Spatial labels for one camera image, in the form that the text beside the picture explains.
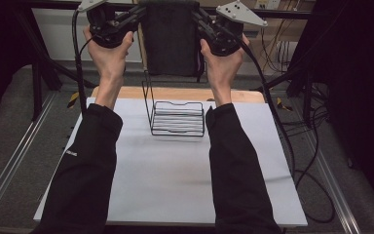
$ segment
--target metal file organizer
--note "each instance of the metal file organizer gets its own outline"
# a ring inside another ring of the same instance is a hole
[[[202,137],[205,112],[201,102],[154,100],[153,82],[147,71],[142,81],[145,107],[153,136]]]

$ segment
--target white tabletop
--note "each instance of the white tabletop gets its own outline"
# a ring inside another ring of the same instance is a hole
[[[203,102],[205,111],[212,104]],[[275,221],[282,227],[307,225],[268,105],[235,106],[257,151]],[[204,137],[151,136],[143,99],[118,99],[114,111],[124,127],[117,141],[107,224],[213,225],[207,132]],[[37,221],[46,195],[34,216]]]

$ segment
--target yellow and black tape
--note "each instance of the yellow and black tape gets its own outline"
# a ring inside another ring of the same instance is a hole
[[[73,108],[74,104],[75,104],[75,101],[77,101],[77,99],[78,99],[79,96],[80,95],[78,94],[78,92],[74,93],[71,96],[71,99],[69,100],[68,105],[66,106],[66,108]]]
[[[281,103],[281,98],[278,97],[278,108],[279,109],[285,109],[287,111],[293,111],[293,108],[291,106],[286,106],[286,105],[283,105],[283,103]]]

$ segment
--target white logo on sleeve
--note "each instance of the white logo on sleeve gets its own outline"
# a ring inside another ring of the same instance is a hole
[[[67,154],[69,154],[69,155],[72,155],[72,156],[78,156],[78,154],[77,153],[75,153],[75,152],[72,152],[71,150],[66,150],[66,152],[65,153],[67,153]]]

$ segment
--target person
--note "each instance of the person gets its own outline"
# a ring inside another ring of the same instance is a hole
[[[87,40],[91,38],[88,27],[84,34]],[[102,233],[117,162],[115,146],[123,126],[113,109],[124,84],[131,44],[132,32],[114,49],[99,47],[94,41],[89,43],[88,50],[100,76],[98,94],[57,167],[41,222],[32,234]],[[215,230],[220,234],[281,233],[273,218],[256,151],[231,99],[243,50],[216,57],[205,40],[201,44],[216,105],[206,113]]]

